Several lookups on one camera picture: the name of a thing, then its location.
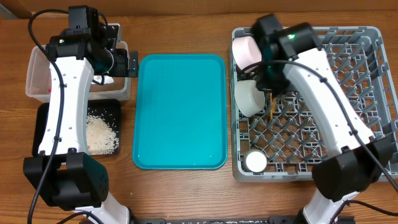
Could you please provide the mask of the white napkin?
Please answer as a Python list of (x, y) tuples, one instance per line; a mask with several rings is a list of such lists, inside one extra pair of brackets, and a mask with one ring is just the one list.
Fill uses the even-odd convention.
[(107, 75), (95, 75), (93, 77), (92, 85), (107, 85), (114, 83), (114, 79)]

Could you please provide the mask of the wooden chopstick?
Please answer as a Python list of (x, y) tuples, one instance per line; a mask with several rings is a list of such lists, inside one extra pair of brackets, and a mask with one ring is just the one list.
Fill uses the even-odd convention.
[(270, 103), (271, 103), (271, 110), (270, 110), (270, 119), (273, 120), (273, 115), (276, 110), (276, 105), (277, 105), (278, 98), (273, 97), (272, 93), (270, 94)]

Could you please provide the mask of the grey bowl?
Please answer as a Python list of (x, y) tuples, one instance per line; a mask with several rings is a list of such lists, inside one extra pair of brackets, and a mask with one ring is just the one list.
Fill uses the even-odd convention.
[(256, 84), (255, 80), (241, 80), (235, 85), (236, 105), (245, 117), (251, 117), (265, 107), (265, 94), (257, 89)]

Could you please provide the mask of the pink white bowl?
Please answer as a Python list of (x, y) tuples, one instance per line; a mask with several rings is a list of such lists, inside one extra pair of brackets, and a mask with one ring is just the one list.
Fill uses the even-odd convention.
[(261, 51), (251, 36), (235, 38), (232, 43), (232, 53), (240, 70), (262, 60)]

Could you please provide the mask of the cream paper cup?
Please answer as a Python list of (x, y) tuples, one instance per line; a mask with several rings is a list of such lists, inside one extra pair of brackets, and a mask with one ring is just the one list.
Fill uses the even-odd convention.
[(253, 173), (263, 172), (267, 167), (267, 157), (258, 149), (251, 149), (245, 153), (243, 162), (245, 168)]

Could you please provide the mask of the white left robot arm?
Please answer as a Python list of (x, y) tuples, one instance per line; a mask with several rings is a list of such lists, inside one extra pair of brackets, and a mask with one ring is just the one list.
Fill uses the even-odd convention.
[(134, 223), (131, 210), (109, 192), (104, 165), (88, 153), (86, 116), (95, 77), (136, 78), (137, 52), (116, 47), (119, 29), (89, 6), (66, 10), (68, 27), (39, 49), (49, 61), (51, 94), (37, 155), (23, 172), (35, 188), (33, 201), (84, 215), (96, 223)]

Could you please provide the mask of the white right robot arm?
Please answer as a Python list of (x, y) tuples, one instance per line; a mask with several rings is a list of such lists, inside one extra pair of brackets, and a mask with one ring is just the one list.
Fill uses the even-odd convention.
[(262, 55), (257, 88), (279, 94), (294, 86), (317, 124), (328, 155), (312, 168), (317, 189), (295, 221), (334, 223), (346, 205), (355, 203), (357, 194), (387, 175), (393, 142), (388, 137), (376, 139), (355, 112), (310, 24), (283, 28), (270, 14), (259, 18), (251, 31)]

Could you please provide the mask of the grey dishwasher rack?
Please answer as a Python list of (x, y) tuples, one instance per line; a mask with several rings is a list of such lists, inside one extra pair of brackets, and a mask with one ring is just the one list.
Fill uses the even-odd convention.
[[(377, 139), (397, 141), (397, 95), (379, 29), (317, 27), (334, 76), (358, 116)], [(310, 180), (314, 165), (327, 158), (322, 136), (295, 91), (277, 96), (273, 120), (270, 94), (262, 111), (245, 117), (231, 106), (233, 176), (239, 182)], [(267, 157), (263, 172), (249, 172), (244, 155), (251, 149)]]

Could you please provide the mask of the black plastic tray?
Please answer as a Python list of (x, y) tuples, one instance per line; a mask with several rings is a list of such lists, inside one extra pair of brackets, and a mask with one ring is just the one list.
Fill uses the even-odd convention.
[[(118, 100), (90, 100), (88, 102), (88, 107), (116, 107), (120, 109), (120, 125), (122, 127), (121, 122), (121, 105)], [(47, 123), (47, 114), (49, 110), (49, 104), (43, 103), (39, 106), (37, 110), (37, 117), (36, 117), (36, 124), (35, 124), (35, 131), (34, 131), (34, 140), (32, 146), (32, 155), (36, 156), (38, 154), (39, 144), (44, 136), (45, 132), (45, 125)]]

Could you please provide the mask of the teal serving tray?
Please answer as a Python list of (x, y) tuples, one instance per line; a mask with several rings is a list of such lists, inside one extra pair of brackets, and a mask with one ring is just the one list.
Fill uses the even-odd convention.
[(152, 54), (137, 84), (132, 159), (148, 170), (219, 169), (228, 157), (226, 65), (215, 54)]

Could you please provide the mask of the pile of white rice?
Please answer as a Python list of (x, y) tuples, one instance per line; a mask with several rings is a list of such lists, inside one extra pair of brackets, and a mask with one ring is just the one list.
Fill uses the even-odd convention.
[(89, 107), (86, 118), (86, 140), (91, 156), (117, 154), (120, 150), (120, 109)]

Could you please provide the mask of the clear plastic storage bin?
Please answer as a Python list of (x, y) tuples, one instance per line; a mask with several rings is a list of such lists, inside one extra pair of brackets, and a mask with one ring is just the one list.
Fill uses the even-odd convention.
[[(43, 103), (50, 101), (51, 74), (50, 62), (39, 50), (38, 47), (32, 49), (25, 93), (31, 98), (35, 98)], [(91, 84), (89, 100), (116, 99), (127, 101), (131, 97), (131, 79), (122, 77), (104, 77), (104, 85)]]

